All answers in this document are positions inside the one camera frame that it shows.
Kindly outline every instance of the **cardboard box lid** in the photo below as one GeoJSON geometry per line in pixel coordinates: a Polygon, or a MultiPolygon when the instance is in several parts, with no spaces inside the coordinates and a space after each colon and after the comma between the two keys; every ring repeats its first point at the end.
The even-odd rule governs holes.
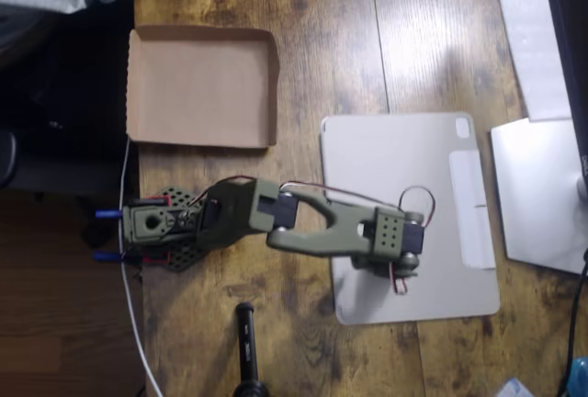
{"type": "Polygon", "coordinates": [[[276,144],[278,76],[270,32],[137,27],[130,34],[127,133],[136,142],[276,144]]]}

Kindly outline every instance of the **dark floor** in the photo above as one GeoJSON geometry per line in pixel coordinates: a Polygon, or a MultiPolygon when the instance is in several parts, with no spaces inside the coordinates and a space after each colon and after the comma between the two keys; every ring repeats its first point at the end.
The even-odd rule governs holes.
{"type": "MultiPolygon", "coordinates": [[[[2,395],[135,396],[145,376],[120,267],[93,262],[80,210],[11,191],[0,206],[2,395]]],[[[131,289],[142,322],[141,286],[131,289]]]]}

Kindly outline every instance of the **white paper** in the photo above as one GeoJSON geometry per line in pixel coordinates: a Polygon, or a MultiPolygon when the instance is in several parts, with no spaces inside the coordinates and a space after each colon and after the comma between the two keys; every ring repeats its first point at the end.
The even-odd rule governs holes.
{"type": "Polygon", "coordinates": [[[470,268],[496,268],[480,152],[455,151],[449,164],[463,263],[470,268]]]}
{"type": "Polygon", "coordinates": [[[514,68],[532,121],[568,119],[570,101],[549,0],[500,0],[514,68]]]}

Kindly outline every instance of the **red wire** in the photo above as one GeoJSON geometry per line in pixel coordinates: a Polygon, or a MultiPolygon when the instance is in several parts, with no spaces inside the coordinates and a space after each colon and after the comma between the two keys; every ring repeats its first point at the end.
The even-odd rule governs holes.
{"type": "MultiPolygon", "coordinates": [[[[215,184],[224,183],[226,181],[232,181],[233,179],[246,179],[248,181],[252,181],[252,180],[257,179],[257,178],[255,178],[254,176],[249,176],[249,175],[233,175],[233,176],[229,176],[227,178],[223,178],[220,181],[217,181],[215,184]]],[[[204,196],[207,193],[209,193],[209,190],[208,189],[204,190],[197,197],[193,197],[190,200],[190,202],[187,203],[187,206],[188,207],[193,206],[194,204],[196,204],[197,202],[199,202],[201,199],[203,199],[204,196]]]]}
{"type": "Polygon", "coordinates": [[[361,193],[352,192],[350,190],[344,190],[342,188],[337,188],[337,187],[330,187],[330,186],[326,186],[325,184],[309,183],[309,182],[306,182],[306,181],[291,180],[291,181],[286,181],[285,183],[282,183],[282,185],[279,188],[282,189],[285,186],[290,186],[290,185],[292,185],[292,186],[309,186],[309,187],[321,188],[323,190],[332,190],[333,192],[343,193],[344,195],[349,195],[351,197],[365,199],[367,201],[375,202],[377,204],[381,204],[381,205],[386,206],[386,207],[391,207],[393,209],[396,209],[398,211],[402,211],[403,212],[403,210],[399,206],[397,206],[395,204],[389,204],[388,202],[384,202],[384,201],[382,201],[380,199],[372,198],[372,197],[369,197],[367,195],[362,195],[361,193]]]}
{"type": "Polygon", "coordinates": [[[432,204],[431,204],[431,212],[429,213],[429,217],[427,218],[426,222],[423,225],[423,227],[425,227],[425,229],[426,229],[429,226],[429,224],[431,223],[431,220],[433,219],[433,215],[435,215],[435,208],[436,208],[436,205],[437,205],[435,196],[433,195],[433,192],[431,192],[431,190],[429,190],[425,186],[410,186],[410,187],[407,187],[407,188],[405,188],[402,191],[401,197],[398,200],[398,205],[399,205],[399,207],[401,207],[402,206],[402,199],[404,198],[404,195],[406,195],[408,192],[410,192],[411,190],[413,190],[415,188],[420,188],[421,190],[424,190],[431,197],[431,201],[432,201],[432,204]]]}
{"type": "Polygon", "coordinates": [[[394,294],[398,294],[398,286],[396,285],[396,276],[394,276],[394,264],[390,264],[390,282],[394,289],[394,294]]]}

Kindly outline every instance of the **black cable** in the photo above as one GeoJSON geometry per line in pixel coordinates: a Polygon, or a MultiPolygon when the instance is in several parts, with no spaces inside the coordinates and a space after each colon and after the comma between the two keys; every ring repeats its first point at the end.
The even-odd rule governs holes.
{"type": "Polygon", "coordinates": [[[580,282],[578,283],[578,289],[573,297],[571,303],[571,319],[570,319],[570,338],[568,340],[568,364],[566,365],[566,372],[561,378],[560,388],[558,389],[558,397],[562,396],[567,389],[568,380],[570,379],[571,363],[573,362],[573,341],[576,334],[576,318],[578,317],[578,304],[580,303],[580,295],[582,294],[582,285],[588,274],[588,250],[584,253],[584,268],[580,275],[580,282]]]}
{"type": "Polygon", "coordinates": [[[143,386],[141,387],[141,389],[139,390],[139,392],[137,392],[137,393],[135,394],[135,397],[141,397],[141,396],[142,396],[144,393],[145,393],[145,385],[143,385],[143,386]]]}

